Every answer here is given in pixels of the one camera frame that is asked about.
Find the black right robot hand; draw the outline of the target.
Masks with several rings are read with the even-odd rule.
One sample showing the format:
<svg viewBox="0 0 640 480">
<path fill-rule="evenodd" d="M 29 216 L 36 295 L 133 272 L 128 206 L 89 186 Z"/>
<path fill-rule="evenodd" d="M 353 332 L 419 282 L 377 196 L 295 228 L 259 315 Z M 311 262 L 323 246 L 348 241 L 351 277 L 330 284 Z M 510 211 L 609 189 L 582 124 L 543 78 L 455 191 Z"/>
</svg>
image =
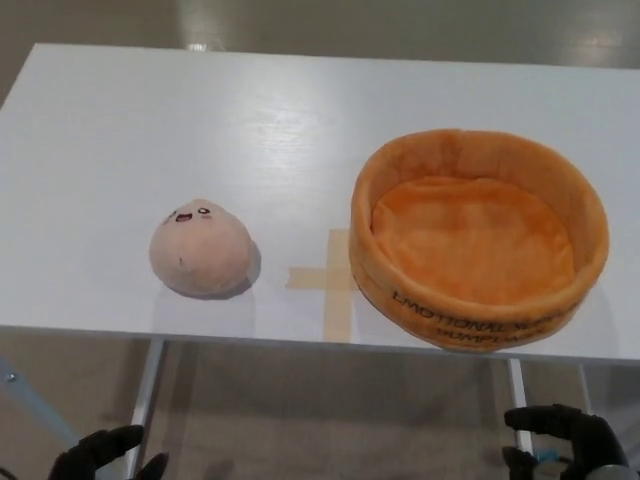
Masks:
<svg viewBox="0 0 640 480">
<path fill-rule="evenodd" d="M 616 434 L 602 417 L 562 404 L 512 408 L 505 424 L 515 431 L 547 435 L 570 443 L 572 456 L 542 461 L 517 447 L 504 447 L 511 479 L 637 479 Z"/>
</svg>

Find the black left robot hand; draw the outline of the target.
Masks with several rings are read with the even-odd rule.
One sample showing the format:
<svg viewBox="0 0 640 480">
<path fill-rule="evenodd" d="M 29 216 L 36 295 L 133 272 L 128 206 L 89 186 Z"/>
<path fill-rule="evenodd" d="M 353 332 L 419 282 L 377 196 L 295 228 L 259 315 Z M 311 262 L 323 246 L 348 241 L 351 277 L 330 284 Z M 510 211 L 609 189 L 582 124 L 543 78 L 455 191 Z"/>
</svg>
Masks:
<svg viewBox="0 0 640 480">
<path fill-rule="evenodd" d="M 144 433 L 142 425 L 96 431 L 60 454 L 54 461 L 48 479 L 94 480 L 99 469 L 140 446 Z"/>
</svg>

